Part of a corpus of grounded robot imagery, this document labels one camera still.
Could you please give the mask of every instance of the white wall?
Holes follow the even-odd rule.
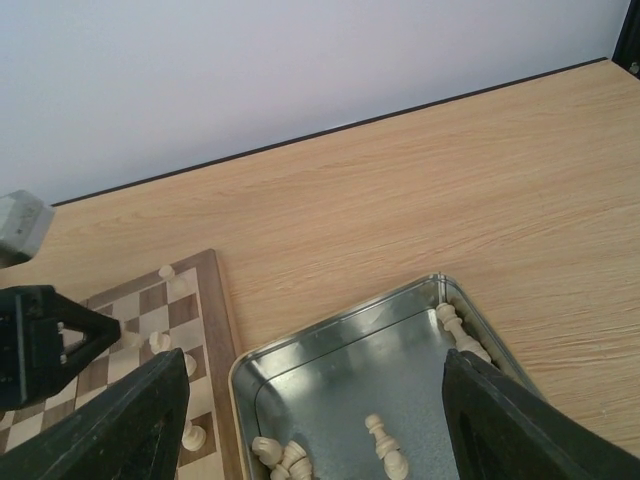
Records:
[[[55,202],[543,73],[629,0],[2,0],[0,194]]]

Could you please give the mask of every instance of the black object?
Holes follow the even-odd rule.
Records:
[[[188,400],[182,351],[160,353],[0,457],[0,478],[173,480]]]
[[[442,400],[462,480],[640,478],[639,459],[473,353],[449,350]]]
[[[613,61],[640,78],[640,0],[631,0]]]
[[[65,348],[63,329],[81,332],[83,339]],[[51,286],[0,290],[0,410],[57,394],[119,338],[118,321]]]

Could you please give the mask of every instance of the table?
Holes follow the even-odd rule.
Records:
[[[640,84],[608,61],[65,205],[0,286],[79,300],[206,248],[247,349],[447,273],[640,455]]]

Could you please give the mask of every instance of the wooden table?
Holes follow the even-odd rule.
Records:
[[[548,400],[640,455],[640,83],[604,61],[59,208],[0,285],[206,248],[247,349],[443,271]]]

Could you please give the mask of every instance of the wood grain surface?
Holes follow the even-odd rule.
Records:
[[[206,248],[245,349],[452,275],[554,406],[640,454],[640,83],[610,62],[61,207],[0,285],[81,299]]]

